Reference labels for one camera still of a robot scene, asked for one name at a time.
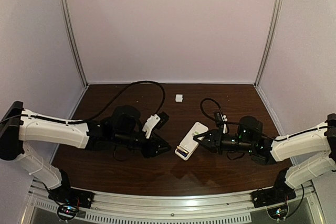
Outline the gold black AAA battery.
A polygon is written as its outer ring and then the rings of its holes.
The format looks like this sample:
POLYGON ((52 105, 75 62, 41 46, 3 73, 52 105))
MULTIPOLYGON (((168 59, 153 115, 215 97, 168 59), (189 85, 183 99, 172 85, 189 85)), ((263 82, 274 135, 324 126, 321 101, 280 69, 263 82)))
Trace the gold black AAA battery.
POLYGON ((183 156, 187 156, 188 155, 188 151, 186 151, 186 150, 184 150, 182 148, 177 148, 176 150, 177 150, 177 152, 179 152, 183 156))

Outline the white remote control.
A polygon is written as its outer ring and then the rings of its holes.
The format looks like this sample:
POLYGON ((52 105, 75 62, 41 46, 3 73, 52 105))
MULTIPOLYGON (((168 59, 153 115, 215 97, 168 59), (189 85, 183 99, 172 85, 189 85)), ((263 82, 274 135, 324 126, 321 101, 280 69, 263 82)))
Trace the white remote control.
POLYGON ((208 127, 200 122, 195 122, 195 124, 191 127, 191 129, 188 131, 188 133, 184 136, 184 138, 181 140, 177 148, 182 148, 186 151, 188 151, 188 157, 183 157, 177 150, 175 149, 175 154, 180 157, 182 160, 187 161, 194 151, 198 147, 198 143, 193 140, 193 136, 197 134, 201 134, 208 131, 208 127))

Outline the purple AAA battery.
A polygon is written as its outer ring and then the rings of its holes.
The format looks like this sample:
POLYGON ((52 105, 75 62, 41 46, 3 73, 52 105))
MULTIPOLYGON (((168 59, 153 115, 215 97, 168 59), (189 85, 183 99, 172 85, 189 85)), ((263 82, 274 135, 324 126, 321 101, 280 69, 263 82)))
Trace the purple AAA battery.
POLYGON ((188 152, 179 151, 179 153, 180 153, 183 157, 185 157, 185 158, 188 157, 188 152))

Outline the white battery cover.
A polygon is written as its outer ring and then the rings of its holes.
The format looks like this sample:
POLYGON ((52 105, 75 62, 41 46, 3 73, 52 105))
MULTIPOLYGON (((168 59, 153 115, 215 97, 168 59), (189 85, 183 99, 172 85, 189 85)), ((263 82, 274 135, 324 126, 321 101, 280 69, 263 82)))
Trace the white battery cover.
POLYGON ((176 103, 182 103, 183 102, 183 95, 182 94, 176 94, 175 95, 175 102, 176 103))

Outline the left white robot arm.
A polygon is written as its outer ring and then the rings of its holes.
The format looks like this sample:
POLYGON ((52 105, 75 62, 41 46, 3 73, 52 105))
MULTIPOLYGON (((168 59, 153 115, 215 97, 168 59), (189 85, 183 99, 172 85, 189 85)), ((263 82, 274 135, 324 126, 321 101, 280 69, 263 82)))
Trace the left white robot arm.
POLYGON ((123 105, 101 121, 64 120, 26 110, 16 101, 1 120, 1 159, 19 162, 51 191, 69 191, 67 174, 45 162, 28 142, 57 143, 88 151, 123 147, 140 151, 144 158, 170 151, 170 144, 155 133, 169 116, 164 112, 154 114, 144 124, 140 117, 135 107, 123 105))

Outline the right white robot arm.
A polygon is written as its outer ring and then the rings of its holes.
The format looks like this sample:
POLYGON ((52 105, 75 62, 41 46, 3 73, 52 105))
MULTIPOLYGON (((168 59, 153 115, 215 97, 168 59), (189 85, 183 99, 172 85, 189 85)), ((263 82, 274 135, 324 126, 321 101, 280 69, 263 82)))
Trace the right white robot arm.
POLYGON ((263 133, 263 124, 253 116, 244 116, 237 126, 237 133, 230 135, 230 125, 219 113, 215 118, 217 129, 195 135, 193 139, 212 153, 247 153, 260 165, 273 165, 294 156, 314 153, 299 165, 279 172, 275 188, 294 190, 320 175, 335 171, 335 114, 304 131, 286 136, 269 137, 263 133))

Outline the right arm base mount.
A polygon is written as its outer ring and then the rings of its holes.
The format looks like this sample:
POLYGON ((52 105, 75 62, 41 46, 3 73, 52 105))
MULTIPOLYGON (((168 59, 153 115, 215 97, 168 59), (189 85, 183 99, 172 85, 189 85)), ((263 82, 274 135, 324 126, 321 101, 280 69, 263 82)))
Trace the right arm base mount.
POLYGON ((289 168, 279 172, 274 185, 268 189, 258 189, 251 193, 254 208, 267 208, 267 214, 273 220, 285 220, 289 215, 288 201, 296 198, 295 190, 286 183, 286 173, 289 168))

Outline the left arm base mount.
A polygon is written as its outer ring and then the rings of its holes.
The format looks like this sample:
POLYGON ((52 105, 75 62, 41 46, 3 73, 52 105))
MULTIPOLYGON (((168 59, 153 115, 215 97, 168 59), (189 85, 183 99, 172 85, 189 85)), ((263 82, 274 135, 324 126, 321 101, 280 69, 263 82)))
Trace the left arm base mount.
POLYGON ((48 198, 58 205, 56 211, 58 218, 69 222, 76 217, 79 208, 91 208, 95 194, 91 191, 72 188, 67 173, 61 169, 60 174, 61 184, 55 189, 47 189, 48 198))

